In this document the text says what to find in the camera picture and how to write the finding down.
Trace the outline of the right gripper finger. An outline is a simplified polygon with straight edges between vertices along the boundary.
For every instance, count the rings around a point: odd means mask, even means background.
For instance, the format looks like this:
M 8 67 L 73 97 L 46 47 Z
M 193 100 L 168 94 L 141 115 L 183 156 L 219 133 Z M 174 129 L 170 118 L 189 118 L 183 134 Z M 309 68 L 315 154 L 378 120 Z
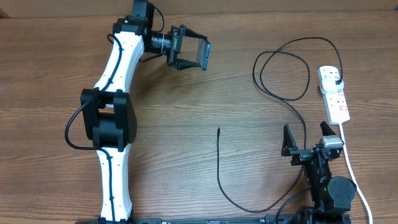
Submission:
M 330 128 L 330 126 L 328 125 L 328 123 L 326 121 L 322 121 L 320 123 L 320 127 L 321 127 L 321 130 L 322 130 L 323 136 L 336 135 L 336 133 Z
M 288 124 L 286 124 L 284 126 L 284 140 L 282 143 L 282 149 L 283 150 L 292 150 L 292 149 L 297 150 L 298 149 Z

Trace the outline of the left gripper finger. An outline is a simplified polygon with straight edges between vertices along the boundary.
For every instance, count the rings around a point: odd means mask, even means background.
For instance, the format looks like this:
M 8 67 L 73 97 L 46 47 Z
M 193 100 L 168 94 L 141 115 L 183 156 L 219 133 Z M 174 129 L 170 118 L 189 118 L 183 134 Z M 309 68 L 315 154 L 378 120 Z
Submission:
M 186 37 L 192 37 L 192 38 L 196 38 L 196 39 L 203 39 L 203 40 L 207 40 L 207 36 L 199 34 L 191 29 L 189 29 L 188 27 L 184 27 L 185 31 L 184 31 L 184 36 Z
M 201 65 L 198 62 L 192 62 L 181 58 L 176 59 L 174 63 L 174 68 L 177 70 L 185 70 L 193 67 L 201 67 Z

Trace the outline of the blue smartphone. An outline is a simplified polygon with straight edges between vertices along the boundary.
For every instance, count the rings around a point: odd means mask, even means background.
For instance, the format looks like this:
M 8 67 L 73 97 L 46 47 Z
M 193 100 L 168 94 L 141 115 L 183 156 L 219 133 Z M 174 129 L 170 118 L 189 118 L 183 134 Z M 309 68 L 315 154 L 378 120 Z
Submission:
M 210 49 L 211 49 L 211 44 L 207 40 L 199 39 L 198 50 L 197 50 L 197 61 L 202 70 L 207 69 Z

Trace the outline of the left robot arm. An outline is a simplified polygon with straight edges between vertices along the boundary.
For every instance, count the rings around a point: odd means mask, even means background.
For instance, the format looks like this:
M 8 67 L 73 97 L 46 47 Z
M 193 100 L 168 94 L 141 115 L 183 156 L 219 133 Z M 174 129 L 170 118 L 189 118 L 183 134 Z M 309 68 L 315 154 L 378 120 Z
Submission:
M 92 89 L 81 93 L 86 135 L 101 164 L 103 205 L 96 223 L 130 223 L 128 158 L 136 138 L 137 118 L 129 95 L 142 55 L 166 56 L 167 65 L 184 70 L 206 70 L 211 45 L 207 36 L 185 25 L 166 34 L 153 30 L 157 8 L 149 1 L 134 1 L 130 15 L 113 24 L 113 49 L 106 68 Z

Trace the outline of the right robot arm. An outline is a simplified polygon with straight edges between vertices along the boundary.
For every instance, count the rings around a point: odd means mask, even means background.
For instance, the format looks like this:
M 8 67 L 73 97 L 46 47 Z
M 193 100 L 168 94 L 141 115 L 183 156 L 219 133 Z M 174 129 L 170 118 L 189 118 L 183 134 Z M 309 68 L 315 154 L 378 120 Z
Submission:
M 308 189 L 288 199 L 278 210 L 275 222 L 281 221 L 283 208 L 309 192 L 313 205 L 301 207 L 290 215 L 286 223 L 350 223 L 346 213 L 351 210 L 351 202 L 357 191 L 356 184 L 349 178 L 332 176 L 329 162 L 340 157 L 345 143 L 331 130 L 327 122 L 320 124 L 322 137 L 311 149 L 299 149 L 289 126 L 284 126 L 284 141 L 281 155 L 291 157 L 292 166 L 301 166 L 308 182 Z

